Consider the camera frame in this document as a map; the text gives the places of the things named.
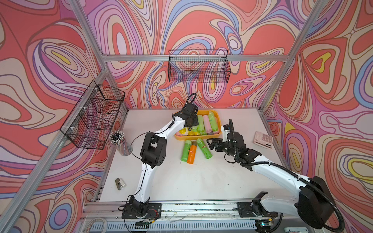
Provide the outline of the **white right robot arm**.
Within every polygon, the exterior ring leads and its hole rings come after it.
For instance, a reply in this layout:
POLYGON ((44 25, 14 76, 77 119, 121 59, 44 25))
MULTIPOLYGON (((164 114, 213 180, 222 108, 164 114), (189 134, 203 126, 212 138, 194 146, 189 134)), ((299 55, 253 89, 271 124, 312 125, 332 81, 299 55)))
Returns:
POLYGON ((228 132, 224 138, 208 139, 207 144, 211 150, 232 156, 241 167, 267 177, 290 193, 282 199, 265 198, 266 192, 261 192, 253 199, 257 215, 278 212, 298 216, 314 229, 325 228, 334 233, 344 231, 342 213, 322 178, 300 175, 271 161, 259 151, 246 147, 238 132, 228 132))

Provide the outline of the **metal base rail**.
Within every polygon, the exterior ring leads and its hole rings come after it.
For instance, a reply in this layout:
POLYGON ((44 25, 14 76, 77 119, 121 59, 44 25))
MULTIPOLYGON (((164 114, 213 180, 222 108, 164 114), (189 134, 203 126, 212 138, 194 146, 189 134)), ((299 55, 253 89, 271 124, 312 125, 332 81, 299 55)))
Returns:
POLYGON ((84 211, 77 233, 276 233, 299 225, 275 212, 256 216, 249 200, 151 202, 145 217, 123 214, 122 203, 93 203, 84 211))

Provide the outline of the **small metal clip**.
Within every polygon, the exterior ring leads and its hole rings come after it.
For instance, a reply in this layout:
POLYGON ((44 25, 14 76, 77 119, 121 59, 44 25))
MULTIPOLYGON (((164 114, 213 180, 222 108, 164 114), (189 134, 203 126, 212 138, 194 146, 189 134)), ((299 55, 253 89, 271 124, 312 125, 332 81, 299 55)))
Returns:
POLYGON ((126 187, 126 183, 124 182, 122 178, 117 178, 115 180, 115 184, 118 190, 122 190, 123 188, 126 187))

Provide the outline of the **light green roll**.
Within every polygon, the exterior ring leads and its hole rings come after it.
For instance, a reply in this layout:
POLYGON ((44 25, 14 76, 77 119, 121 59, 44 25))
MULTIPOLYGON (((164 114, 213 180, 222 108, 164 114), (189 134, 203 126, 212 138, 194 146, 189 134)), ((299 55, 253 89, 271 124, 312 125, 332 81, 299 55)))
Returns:
POLYGON ((198 128, 197 128, 197 132, 200 134, 200 135, 207 135, 206 133, 206 130, 205 130, 205 125, 204 125, 204 118, 202 115, 197 115, 198 117, 198 128))

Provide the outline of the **pink calculator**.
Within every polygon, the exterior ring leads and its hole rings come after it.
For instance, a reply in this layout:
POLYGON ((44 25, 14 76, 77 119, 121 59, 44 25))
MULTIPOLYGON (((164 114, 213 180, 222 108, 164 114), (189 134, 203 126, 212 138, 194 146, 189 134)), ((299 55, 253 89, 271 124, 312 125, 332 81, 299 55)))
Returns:
POLYGON ((259 131, 256 131, 254 134, 254 143, 267 149, 273 148, 273 140, 273 137, 270 135, 259 131))

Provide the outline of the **pencil holder cup with pencils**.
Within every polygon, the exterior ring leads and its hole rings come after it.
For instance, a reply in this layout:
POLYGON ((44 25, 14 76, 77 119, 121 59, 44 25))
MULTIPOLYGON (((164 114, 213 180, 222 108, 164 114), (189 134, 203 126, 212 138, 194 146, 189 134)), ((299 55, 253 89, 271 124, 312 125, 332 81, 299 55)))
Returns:
POLYGON ((114 131, 109 136, 109 141, 113 144, 121 156, 129 156, 132 152, 130 144, 127 142, 123 131, 114 131))

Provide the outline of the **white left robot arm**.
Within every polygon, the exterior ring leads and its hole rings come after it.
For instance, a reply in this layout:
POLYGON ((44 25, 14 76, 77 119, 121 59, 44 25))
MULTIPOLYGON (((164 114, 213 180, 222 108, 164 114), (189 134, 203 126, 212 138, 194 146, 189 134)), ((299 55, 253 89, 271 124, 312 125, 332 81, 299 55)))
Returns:
POLYGON ((172 114, 172 120, 156 132, 147 132, 140 150, 142 170, 135 194, 129 196, 129 209, 138 216, 144 216, 149 209, 149 200, 154 173, 166 158, 167 142, 183 128, 198 125, 198 107, 186 103, 182 109, 172 114))

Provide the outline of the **yellow plastic storage box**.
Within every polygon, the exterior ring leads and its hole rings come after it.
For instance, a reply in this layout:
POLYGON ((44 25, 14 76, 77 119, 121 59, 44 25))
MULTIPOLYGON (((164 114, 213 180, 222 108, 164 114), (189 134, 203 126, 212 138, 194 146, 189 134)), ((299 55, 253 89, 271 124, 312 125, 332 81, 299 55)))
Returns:
POLYGON ((202 115, 202 116, 205 116, 205 115, 208 116, 210 114, 210 112, 212 112, 214 114, 217 126, 219 128, 219 131, 217 133, 212 132, 212 134, 210 134, 210 135, 209 134, 207 134, 207 135, 189 135, 188 134, 188 135, 185 135, 185 136, 183 136, 179 133, 176 133, 175 136, 174 136, 175 139, 179 140, 179 141, 181 141, 181 140, 197 140, 199 138, 206 140, 206 139, 210 139, 210 138, 220 137, 221 134, 222 134, 222 131, 221 131, 222 124, 220 122, 220 117, 219 117, 217 111, 215 111, 215 110, 199 110, 198 114, 202 115))

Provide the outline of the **orange trash bag roll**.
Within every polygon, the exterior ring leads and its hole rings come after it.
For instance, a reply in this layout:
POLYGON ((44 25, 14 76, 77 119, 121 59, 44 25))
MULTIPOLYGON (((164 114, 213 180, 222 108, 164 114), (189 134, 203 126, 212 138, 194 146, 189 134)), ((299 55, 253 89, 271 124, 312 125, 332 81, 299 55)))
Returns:
POLYGON ((194 164, 196 150, 197 150, 197 142, 192 141, 191 146, 189 148, 189 152, 188 152, 188 158, 187 158, 188 164, 194 164))

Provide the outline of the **large green trash bag roll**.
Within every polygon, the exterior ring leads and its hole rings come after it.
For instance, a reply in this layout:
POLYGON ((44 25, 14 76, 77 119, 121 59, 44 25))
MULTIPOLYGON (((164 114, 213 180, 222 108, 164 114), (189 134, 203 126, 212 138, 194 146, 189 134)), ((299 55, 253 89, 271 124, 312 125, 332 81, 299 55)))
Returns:
POLYGON ((209 117, 209 121, 210 121, 210 124, 211 124, 212 131, 219 130, 215 115, 212 111, 209 111, 208 117, 209 117))

